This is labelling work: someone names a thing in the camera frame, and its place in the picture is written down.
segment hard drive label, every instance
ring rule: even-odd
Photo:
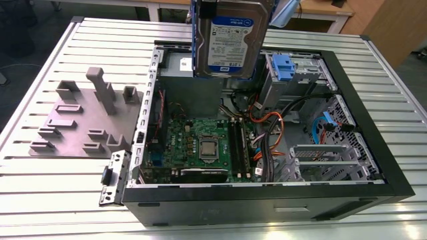
[[[236,72],[245,61],[253,20],[243,17],[217,16],[212,19],[208,43],[208,67],[217,72]]]

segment black cable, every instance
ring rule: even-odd
[[[237,106],[237,103],[236,103],[236,93],[237,92],[245,92],[245,91],[237,91],[237,90],[233,90],[231,95],[229,95],[229,100],[231,100],[231,104],[235,108],[235,110],[237,111],[237,113],[244,116],[245,115],[245,112],[241,110],[241,108]]]
[[[297,4],[299,4],[299,11],[297,11],[297,16],[296,17],[299,19],[301,19],[301,16],[303,16],[303,5],[301,5],[301,2],[299,2]]]
[[[281,119],[284,119],[288,112],[295,108],[295,106],[299,103],[304,102],[308,99],[313,99],[313,98],[327,99],[327,98],[331,98],[333,95],[335,95],[333,93],[319,93],[319,94],[312,94],[312,95],[307,95],[307,96],[301,96],[301,97],[296,98],[283,108],[281,113],[280,113]],[[277,124],[277,122],[279,122],[279,118],[276,117],[275,120],[272,121],[272,123],[269,124],[268,130],[265,131],[265,135],[263,137],[263,145],[260,148],[263,163],[264,162],[267,163],[265,166],[263,165],[263,173],[264,173],[265,169],[268,169],[268,173],[269,173],[268,177],[267,177],[268,182],[275,181],[273,156],[272,156],[272,152],[269,151],[269,135],[271,135],[272,130],[275,129],[275,125]]]

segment floor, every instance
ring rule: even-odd
[[[23,96],[39,73],[41,65],[61,37],[73,16],[91,18],[148,20],[148,11],[128,6],[108,6],[95,4],[61,3],[61,11],[55,12],[48,1],[35,1],[33,11],[39,24],[29,28],[29,35],[36,45],[32,55],[21,58],[11,58],[0,53],[0,72],[11,81],[4,87],[0,86],[0,131],[23,99]],[[180,22],[185,12],[161,10],[165,22]],[[396,72],[418,98],[422,106],[427,108],[427,60],[418,60],[416,55],[410,55],[396,69]]]

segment power supply cable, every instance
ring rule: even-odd
[[[303,103],[304,101],[307,101],[308,99],[313,99],[313,98],[331,98],[333,97],[333,93],[319,93],[319,94],[311,94],[307,96],[301,96],[299,98],[296,98],[293,101],[291,101],[287,106],[283,108],[281,110],[281,118],[284,118],[284,116],[289,113],[289,111],[295,108],[295,106],[299,105],[299,103]],[[272,123],[269,124],[268,130],[265,132],[265,135],[261,139],[261,147],[260,147],[260,151],[261,151],[261,155],[263,155],[263,176],[264,176],[264,172],[265,172],[265,180],[268,182],[273,182],[275,181],[275,165],[273,165],[273,157],[272,157],[272,153],[269,151],[269,136],[271,136],[271,132],[275,129],[275,125],[279,122],[279,117],[276,117],[272,121]]]

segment slotted metal table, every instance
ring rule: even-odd
[[[28,155],[59,97],[59,82],[93,88],[85,72],[101,67],[115,89],[128,85],[145,91],[155,40],[189,42],[191,31],[179,23],[75,18],[0,135],[0,237],[426,239],[427,114],[372,43],[356,35],[269,30],[264,46],[336,53],[416,193],[399,203],[339,221],[145,228],[125,207],[99,207],[108,159]]]

